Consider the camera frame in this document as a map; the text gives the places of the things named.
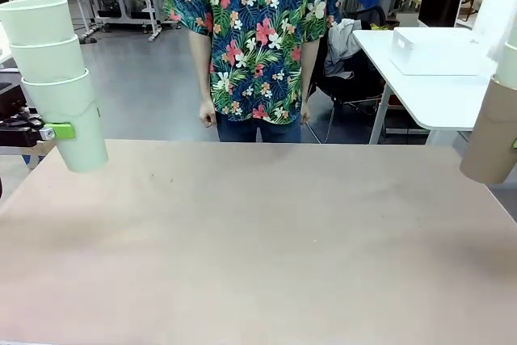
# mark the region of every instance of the hand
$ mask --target hand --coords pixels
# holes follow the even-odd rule
[[[217,125],[216,108],[213,106],[212,99],[203,100],[201,102],[200,120],[206,128]]]
[[[301,104],[301,124],[307,124],[310,119],[310,110],[307,102]]]

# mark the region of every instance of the green clip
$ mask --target green clip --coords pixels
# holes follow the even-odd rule
[[[56,134],[56,139],[74,139],[74,127],[70,123],[47,123],[45,128],[51,128]]]

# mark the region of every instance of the chair leg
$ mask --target chair leg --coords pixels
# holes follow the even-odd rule
[[[326,142],[329,140],[330,130],[332,129],[332,122],[334,121],[334,113],[336,112],[336,107],[332,107],[332,112],[330,113],[330,122],[329,129],[326,130],[326,138],[323,141],[323,144],[326,145]]]
[[[309,123],[307,123],[307,124],[306,124],[306,126],[307,126],[307,128],[309,129],[309,131],[313,134],[313,137],[314,137],[314,139],[316,139],[317,143],[318,143],[318,144],[321,144],[321,143],[322,143],[322,141],[320,141],[320,138],[319,138],[319,137],[317,137],[316,133],[314,132],[314,130],[313,130],[313,128],[310,126],[310,124],[309,124]]]

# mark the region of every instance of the person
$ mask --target person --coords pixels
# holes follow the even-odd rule
[[[319,38],[338,0],[166,0],[189,32],[200,119],[221,141],[297,143]]]

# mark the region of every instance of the computer monitor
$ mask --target computer monitor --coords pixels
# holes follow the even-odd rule
[[[461,0],[451,0],[450,7],[442,21],[447,0],[422,0],[418,21],[428,27],[454,27],[460,13]]]

